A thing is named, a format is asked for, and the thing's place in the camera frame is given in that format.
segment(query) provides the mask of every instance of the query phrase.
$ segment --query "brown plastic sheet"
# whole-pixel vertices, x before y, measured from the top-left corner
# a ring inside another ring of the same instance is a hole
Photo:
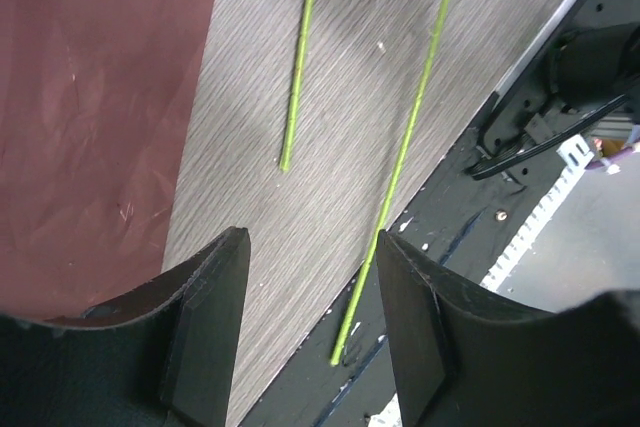
[[[0,0],[0,311],[160,273],[213,0]]]

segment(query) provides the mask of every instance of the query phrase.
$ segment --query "bolt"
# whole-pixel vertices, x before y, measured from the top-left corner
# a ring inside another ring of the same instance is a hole
[[[498,222],[504,222],[505,220],[507,220],[507,217],[509,217],[509,215],[504,210],[499,210],[496,212],[496,220]]]

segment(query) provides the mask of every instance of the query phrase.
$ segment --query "black mounting plate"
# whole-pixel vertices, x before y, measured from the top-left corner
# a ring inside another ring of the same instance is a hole
[[[640,0],[577,0],[556,29],[544,42],[532,60],[498,101],[489,121],[482,127],[478,144],[491,156],[502,146],[515,140],[524,127],[525,119],[541,113],[551,92],[548,87],[548,53],[562,39],[576,31],[601,29],[614,25],[640,22]],[[562,113],[559,102],[544,115],[545,123],[560,132],[575,124],[580,116]],[[530,185],[536,172],[563,161],[555,152],[547,151],[518,164],[508,174],[521,185]]]

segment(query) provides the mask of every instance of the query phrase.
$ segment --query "gray wood surface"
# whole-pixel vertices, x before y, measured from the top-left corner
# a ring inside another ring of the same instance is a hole
[[[560,1],[452,1],[392,217]],[[276,158],[302,3],[216,0],[172,215],[165,268],[228,225],[250,229],[231,426],[361,262],[439,0],[316,0],[285,175]]]

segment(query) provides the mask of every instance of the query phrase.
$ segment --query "cable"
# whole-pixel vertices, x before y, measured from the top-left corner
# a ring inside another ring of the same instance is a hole
[[[387,223],[387,215],[389,213],[389,209],[391,208],[391,201],[393,200],[393,194],[395,193],[396,185],[400,177],[400,172],[402,171],[402,167],[404,165],[404,159],[407,156],[407,151],[409,150],[409,143],[411,142],[411,136],[413,135],[413,129],[416,125],[418,112],[420,111],[420,107],[422,105],[424,92],[427,88],[427,84],[429,83],[429,78],[431,77],[431,69],[433,68],[433,62],[435,60],[436,53],[438,51],[440,36],[442,35],[442,31],[444,29],[444,22],[447,17],[449,1],[450,0],[442,0],[440,2],[438,17],[436,18],[436,25],[433,31],[431,45],[429,46],[429,54],[427,55],[427,60],[425,62],[424,70],[422,71],[422,76],[420,77],[420,83],[418,85],[418,93],[416,95],[413,108],[411,109],[411,113],[409,115],[409,121],[407,123],[407,128],[402,138],[402,145],[400,147],[400,151],[398,152],[398,158],[393,167],[391,180],[389,181],[389,186],[387,187],[387,193],[385,195],[384,202],[382,203],[382,208],[380,209],[380,213],[378,215],[378,222],[376,224],[376,229],[371,238],[371,242],[369,243],[367,255],[365,257],[364,263],[362,264],[362,267],[360,268],[360,272],[358,274],[358,280],[356,281],[356,285],[353,289],[353,295],[349,301],[349,305],[347,306],[347,311],[345,313],[344,319],[342,321],[342,325],[340,326],[340,331],[338,333],[338,339],[336,340],[336,344],[333,348],[333,353],[331,355],[331,360],[330,360],[331,365],[333,366],[336,366],[340,363],[340,358],[342,357],[342,352],[347,342],[347,336],[349,335],[351,324],[353,323],[353,317],[356,313],[356,308],[358,307],[358,303],[360,302],[360,297],[362,296],[364,283],[367,280],[367,275],[369,274],[369,270],[371,269],[371,263],[373,262],[373,257],[376,252],[376,246],[378,242],[378,231],[383,230]]]
[[[307,39],[309,38],[313,2],[314,0],[304,0],[300,36],[298,37],[296,64],[293,72],[293,84],[291,86],[291,97],[289,98],[289,114],[287,116],[287,127],[282,145],[282,155],[280,157],[280,169],[283,172],[288,172],[291,167],[291,155],[293,153],[293,141],[296,136],[298,108],[300,106],[300,91],[302,90],[302,74],[304,72],[304,59],[307,55]]]
[[[629,98],[625,95],[616,97],[611,102],[604,104],[602,107],[597,108],[596,110],[583,117],[567,130],[554,135],[550,139],[545,140],[544,142],[541,142],[540,144],[537,144],[530,149],[525,150],[524,152],[517,152],[515,154],[508,152],[509,155],[501,155],[493,159],[481,160],[469,169],[469,174],[474,180],[483,180],[493,175],[499,174],[500,172],[504,172],[505,170],[510,169],[520,162],[524,162],[525,160],[535,157],[536,155],[541,154],[542,152],[561,144],[565,140],[570,139],[574,135],[584,132],[584,130],[588,129],[596,122],[602,120],[611,112],[623,107],[629,101]]]

